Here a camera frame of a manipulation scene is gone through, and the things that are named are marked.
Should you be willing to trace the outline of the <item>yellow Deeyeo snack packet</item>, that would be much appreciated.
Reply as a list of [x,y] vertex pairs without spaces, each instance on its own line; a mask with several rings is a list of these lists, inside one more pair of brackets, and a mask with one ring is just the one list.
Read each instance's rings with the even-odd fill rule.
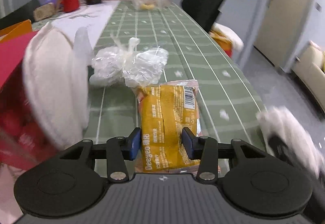
[[199,160],[188,158],[181,132],[188,127],[195,136],[202,135],[198,89],[197,80],[179,80],[135,90],[142,129],[136,172],[197,173]]

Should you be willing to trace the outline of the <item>beige room door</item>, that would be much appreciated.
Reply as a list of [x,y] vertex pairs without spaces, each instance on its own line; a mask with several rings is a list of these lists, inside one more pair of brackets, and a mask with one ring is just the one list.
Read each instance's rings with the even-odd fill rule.
[[276,68],[284,69],[305,21],[308,4],[309,0],[268,0],[255,47]]

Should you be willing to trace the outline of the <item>green checked tablecloth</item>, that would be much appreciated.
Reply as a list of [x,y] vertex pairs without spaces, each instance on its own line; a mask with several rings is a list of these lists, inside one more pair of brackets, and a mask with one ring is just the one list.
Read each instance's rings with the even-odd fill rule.
[[[105,26],[94,50],[123,44],[131,37],[141,42],[138,50],[160,46],[169,58],[161,83],[197,80],[197,103],[202,134],[229,143],[240,138],[259,149],[264,140],[256,119],[264,109],[258,94],[219,45],[177,5],[161,11],[136,11],[131,3],[120,2]],[[104,143],[126,136],[141,124],[136,96],[124,84],[90,88],[90,121],[83,138]]]

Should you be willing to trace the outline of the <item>crumpled white plastic bag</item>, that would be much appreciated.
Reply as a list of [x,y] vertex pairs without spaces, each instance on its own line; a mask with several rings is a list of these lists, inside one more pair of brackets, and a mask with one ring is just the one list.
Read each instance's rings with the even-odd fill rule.
[[130,38],[127,46],[113,35],[110,38],[114,45],[100,49],[92,59],[91,85],[109,87],[124,82],[128,88],[137,88],[158,84],[169,57],[167,50],[158,46],[137,51],[141,41],[137,37]]

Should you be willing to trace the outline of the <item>white fluffy plush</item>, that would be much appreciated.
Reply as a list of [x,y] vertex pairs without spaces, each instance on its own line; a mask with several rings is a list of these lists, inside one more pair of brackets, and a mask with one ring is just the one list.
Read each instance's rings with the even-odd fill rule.
[[25,93],[38,125],[59,150],[81,141],[88,126],[88,67],[93,57],[85,27],[80,27],[71,41],[47,23],[26,47]]

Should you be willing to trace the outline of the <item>red Wonderlab box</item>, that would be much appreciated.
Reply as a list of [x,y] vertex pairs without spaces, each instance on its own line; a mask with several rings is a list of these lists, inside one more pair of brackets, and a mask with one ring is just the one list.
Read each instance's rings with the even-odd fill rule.
[[32,114],[22,61],[29,32],[1,42],[1,163],[29,170],[57,153]]

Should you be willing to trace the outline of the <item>white plush yellow item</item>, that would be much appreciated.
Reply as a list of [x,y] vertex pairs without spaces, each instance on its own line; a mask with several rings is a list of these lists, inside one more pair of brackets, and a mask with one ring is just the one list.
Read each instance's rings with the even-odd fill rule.
[[242,39],[229,27],[214,23],[209,31],[209,35],[223,49],[223,51],[232,57],[234,51],[240,52],[244,47]]

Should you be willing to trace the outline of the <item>white deer table runner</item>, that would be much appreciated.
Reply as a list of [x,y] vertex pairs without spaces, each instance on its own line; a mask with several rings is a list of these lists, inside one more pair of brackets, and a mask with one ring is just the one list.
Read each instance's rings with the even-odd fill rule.
[[118,7],[120,1],[105,1],[101,4],[81,6],[75,12],[62,14],[51,21],[54,27],[59,28],[72,42],[77,30],[85,27],[88,31],[90,45],[95,48],[107,22]]

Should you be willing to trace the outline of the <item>pink plush toy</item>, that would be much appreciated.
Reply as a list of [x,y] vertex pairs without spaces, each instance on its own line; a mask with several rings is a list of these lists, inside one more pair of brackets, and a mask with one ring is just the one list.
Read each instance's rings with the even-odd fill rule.
[[14,223],[23,215],[14,197],[14,184],[25,170],[1,164],[0,178],[0,221]]

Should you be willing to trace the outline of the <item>beige sofa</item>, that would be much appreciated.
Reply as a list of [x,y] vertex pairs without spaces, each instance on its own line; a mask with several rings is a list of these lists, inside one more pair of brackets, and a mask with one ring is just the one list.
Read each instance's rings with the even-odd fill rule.
[[296,57],[292,71],[324,111],[324,50],[310,40],[303,52]]

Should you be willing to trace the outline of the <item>black chair right side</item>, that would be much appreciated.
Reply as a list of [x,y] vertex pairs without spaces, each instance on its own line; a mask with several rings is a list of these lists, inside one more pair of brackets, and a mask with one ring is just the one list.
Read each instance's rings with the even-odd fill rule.
[[226,0],[182,0],[181,8],[207,33],[220,15],[220,8]]

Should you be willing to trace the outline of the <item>black chair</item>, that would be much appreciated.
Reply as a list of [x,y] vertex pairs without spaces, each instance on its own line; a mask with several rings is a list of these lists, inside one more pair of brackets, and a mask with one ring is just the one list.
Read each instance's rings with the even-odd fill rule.
[[220,8],[226,0],[182,0],[181,8],[207,33],[220,15]]
[[4,18],[1,18],[0,20],[0,30],[3,30],[9,26],[12,26],[16,23],[23,22],[27,19],[29,19],[32,23],[35,22],[34,19],[34,10],[38,7],[40,7],[40,1],[39,0],[31,0],[25,5],[21,6],[17,10],[11,12]]

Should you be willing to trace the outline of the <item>red mug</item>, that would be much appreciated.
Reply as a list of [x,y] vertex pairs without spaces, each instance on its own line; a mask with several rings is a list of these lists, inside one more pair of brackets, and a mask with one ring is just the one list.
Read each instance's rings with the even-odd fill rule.
[[65,13],[74,12],[79,9],[79,0],[62,0]]

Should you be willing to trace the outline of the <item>orange storage box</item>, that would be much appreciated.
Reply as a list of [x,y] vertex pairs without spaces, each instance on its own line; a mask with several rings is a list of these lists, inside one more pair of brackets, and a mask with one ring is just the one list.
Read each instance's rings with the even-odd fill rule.
[[32,32],[32,23],[30,19],[16,23],[5,29],[0,30],[0,43],[7,42],[21,35]]

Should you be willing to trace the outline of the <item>black chair left far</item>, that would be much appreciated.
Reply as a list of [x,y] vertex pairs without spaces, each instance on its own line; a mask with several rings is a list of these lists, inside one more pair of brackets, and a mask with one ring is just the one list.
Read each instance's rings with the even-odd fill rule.
[[34,10],[38,7],[40,7],[40,1],[39,0],[31,0],[25,5],[21,6],[17,10],[11,12],[4,18],[1,18],[0,20],[0,30],[3,30],[9,26],[12,26],[16,23],[23,22],[27,19],[29,19],[32,23],[35,22],[34,19]]

